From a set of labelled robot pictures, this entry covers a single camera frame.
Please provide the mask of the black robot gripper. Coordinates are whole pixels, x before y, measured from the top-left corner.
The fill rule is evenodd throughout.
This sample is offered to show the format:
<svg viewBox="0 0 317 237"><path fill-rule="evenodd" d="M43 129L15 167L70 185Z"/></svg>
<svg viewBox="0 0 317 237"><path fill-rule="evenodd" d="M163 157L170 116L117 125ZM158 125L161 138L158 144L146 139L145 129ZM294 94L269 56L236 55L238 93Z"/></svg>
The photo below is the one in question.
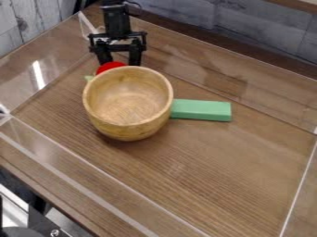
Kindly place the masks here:
<svg viewBox="0 0 317 237"><path fill-rule="evenodd" d="M106 31L88 35L91 51L95 52L99 63L112 61L111 52L129 51L129 65L142 64L142 51L146 50L145 31L133 31L127 0L102 0Z"/></svg>

